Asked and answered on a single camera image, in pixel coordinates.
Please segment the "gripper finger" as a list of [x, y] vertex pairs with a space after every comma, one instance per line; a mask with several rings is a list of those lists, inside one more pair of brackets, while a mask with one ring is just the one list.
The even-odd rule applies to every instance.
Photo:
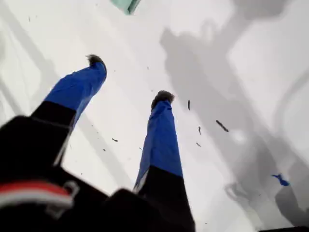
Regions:
[[171, 107], [173, 100], [172, 93], [161, 90], [152, 101], [134, 191], [173, 227], [194, 227]]
[[107, 69], [97, 55], [88, 55], [89, 66], [61, 78], [32, 113], [34, 118], [74, 128], [92, 97], [102, 87]]

